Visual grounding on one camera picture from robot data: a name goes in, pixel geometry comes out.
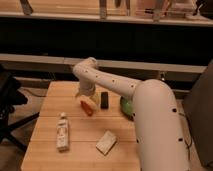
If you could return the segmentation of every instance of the chair leg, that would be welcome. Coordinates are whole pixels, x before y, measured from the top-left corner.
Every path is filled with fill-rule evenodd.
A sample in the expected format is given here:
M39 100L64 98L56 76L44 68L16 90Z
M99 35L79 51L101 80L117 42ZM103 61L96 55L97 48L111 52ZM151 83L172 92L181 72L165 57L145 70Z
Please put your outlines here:
M17 121L15 123L8 125L9 132L13 131L14 129L16 129L16 128L18 128L18 127L20 127L20 126L22 126L22 125L24 125L24 124L26 124L30 121L32 121L33 119L38 118L38 116L39 116L39 113L36 113L34 115L28 116L28 117L26 117L26 118L24 118L20 121Z
M9 141L11 141L14 145L16 145L19 149L21 149L22 151L26 151L27 150L27 146L22 144L19 140L17 140L13 135L11 135L10 133L6 133L4 135L5 138L7 138Z

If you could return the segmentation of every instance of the black wall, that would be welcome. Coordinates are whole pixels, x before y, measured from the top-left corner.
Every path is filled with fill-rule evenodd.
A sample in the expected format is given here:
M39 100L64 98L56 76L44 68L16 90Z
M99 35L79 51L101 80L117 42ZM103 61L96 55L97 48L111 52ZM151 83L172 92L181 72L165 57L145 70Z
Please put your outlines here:
M0 18L0 53L207 65L213 27Z

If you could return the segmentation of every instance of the wooden table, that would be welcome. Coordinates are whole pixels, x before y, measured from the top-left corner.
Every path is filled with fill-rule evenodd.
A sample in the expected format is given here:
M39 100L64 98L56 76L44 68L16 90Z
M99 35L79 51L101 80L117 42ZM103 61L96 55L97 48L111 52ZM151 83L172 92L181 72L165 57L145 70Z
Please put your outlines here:
M139 157L134 123L120 112L120 96L109 92L109 109L96 108L88 117L75 98L76 82L52 82L44 99L40 116L25 154L22 171L139 171ZM70 150L56 149L56 126L61 112L70 123ZM96 149L96 143L110 130L117 143L107 156Z

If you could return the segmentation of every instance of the floor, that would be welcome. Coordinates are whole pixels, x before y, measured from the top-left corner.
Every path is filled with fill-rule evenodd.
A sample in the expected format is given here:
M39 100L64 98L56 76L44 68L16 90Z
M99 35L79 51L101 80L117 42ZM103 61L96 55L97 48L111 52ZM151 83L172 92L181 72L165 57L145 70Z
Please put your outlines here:
M28 98L28 103L15 106L15 113L10 116L10 123L40 111L47 89L21 88L20 91ZM182 117L181 121L186 140L189 142L190 138L185 118ZM19 128L13 133L23 143L28 144L34 126L35 121ZM7 140L4 140L0 145L0 156L0 171L21 171L20 167L24 153ZM190 149L190 165L191 171L207 171L200 165L194 144Z

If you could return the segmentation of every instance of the black chair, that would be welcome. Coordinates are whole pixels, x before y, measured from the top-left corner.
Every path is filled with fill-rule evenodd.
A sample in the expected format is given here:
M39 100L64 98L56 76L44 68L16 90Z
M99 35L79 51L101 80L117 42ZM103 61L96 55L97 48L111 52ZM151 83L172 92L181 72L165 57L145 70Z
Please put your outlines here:
M13 78L11 73L0 65L0 143L6 138L25 152L27 146L16 139L12 135L12 131L38 118L39 113L8 124L9 114L15 110L13 105L26 104L28 101L28 99L18 91L20 87L21 83Z

